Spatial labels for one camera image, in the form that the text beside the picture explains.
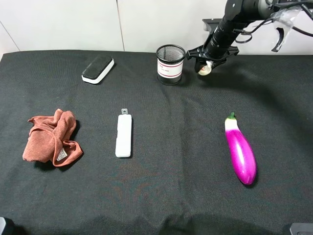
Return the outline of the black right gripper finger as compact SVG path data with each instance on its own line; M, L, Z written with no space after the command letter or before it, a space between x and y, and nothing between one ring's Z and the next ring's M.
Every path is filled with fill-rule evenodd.
M216 67L218 67L224 63L226 63L226 59L219 60L219 61L217 61L217 60L210 61L211 70L213 70L214 68L216 68Z

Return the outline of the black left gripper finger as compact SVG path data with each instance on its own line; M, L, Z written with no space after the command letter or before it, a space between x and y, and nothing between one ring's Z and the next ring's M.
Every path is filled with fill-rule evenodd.
M196 58L195 61L195 72L199 72L203 67L207 66L207 63L203 59Z

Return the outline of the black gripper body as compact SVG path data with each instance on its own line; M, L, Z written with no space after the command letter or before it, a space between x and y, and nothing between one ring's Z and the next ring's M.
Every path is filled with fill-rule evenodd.
M204 47L200 46L192 50L188 50L186 53L187 60L192 58L196 58L198 60L204 61L223 61L227 57L232 55L237 55L239 53L238 47L216 47L216 46L209 46Z

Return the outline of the grey robot base right corner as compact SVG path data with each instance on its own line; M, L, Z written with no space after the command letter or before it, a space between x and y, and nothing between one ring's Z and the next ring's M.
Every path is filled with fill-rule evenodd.
M292 223L291 235L313 235L313 223Z

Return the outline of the grey robot base left corner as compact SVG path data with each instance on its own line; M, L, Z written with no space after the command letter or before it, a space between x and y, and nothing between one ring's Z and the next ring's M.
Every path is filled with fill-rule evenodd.
M5 217L0 217L0 235L12 235L15 228L14 222Z

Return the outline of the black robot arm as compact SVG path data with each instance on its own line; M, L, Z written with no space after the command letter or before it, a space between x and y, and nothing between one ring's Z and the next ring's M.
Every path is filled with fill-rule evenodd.
M312 36L288 19L286 13L297 9L304 11L309 18L313 17L311 0L229 0L221 19L204 20L209 35L202 46L188 50L186 57L188 60L195 58L195 72L206 76L224 64L229 56L239 53L239 49L232 46L234 42L239 43L239 35L252 39L252 34L261 26L274 22L285 25L277 28L279 40L272 51L278 52L290 30Z

